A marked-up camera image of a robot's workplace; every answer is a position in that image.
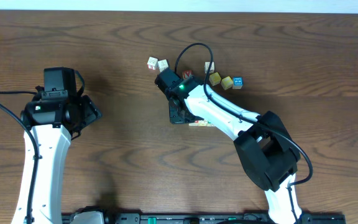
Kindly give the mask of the cream picture block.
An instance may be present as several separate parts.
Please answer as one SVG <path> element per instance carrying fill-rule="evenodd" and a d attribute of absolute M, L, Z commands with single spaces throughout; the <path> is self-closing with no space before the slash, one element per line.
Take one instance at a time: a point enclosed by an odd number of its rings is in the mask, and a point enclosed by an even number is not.
<path fill-rule="evenodd" d="M 197 122 L 198 126 L 207 126 L 208 125 L 208 121 L 207 120 L 199 120 Z"/>

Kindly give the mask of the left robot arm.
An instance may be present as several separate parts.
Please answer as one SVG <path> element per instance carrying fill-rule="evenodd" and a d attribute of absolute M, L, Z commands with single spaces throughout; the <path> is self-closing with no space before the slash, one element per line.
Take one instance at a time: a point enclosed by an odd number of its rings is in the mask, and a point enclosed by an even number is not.
<path fill-rule="evenodd" d="M 65 159 L 71 141 L 102 114 L 76 87 L 72 68 L 44 70 L 44 86 L 21 112 L 25 160 L 13 223 L 61 223 Z"/>

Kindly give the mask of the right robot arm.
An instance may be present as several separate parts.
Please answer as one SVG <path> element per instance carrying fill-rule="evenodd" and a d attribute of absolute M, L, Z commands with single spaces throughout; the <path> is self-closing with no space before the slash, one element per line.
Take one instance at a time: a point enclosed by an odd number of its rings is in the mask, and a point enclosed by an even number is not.
<path fill-rule="evenodd" d="M 299 222 L 293 183 L 300 152 L 276 114 L 242 109 L 200 79 L 184 80 L 170 69 L 157 75 L 155 84 L 169 102 L 173 124 L 205 119 L 232 139 L 244 172 L 265 192 L 273 222 Z"/>

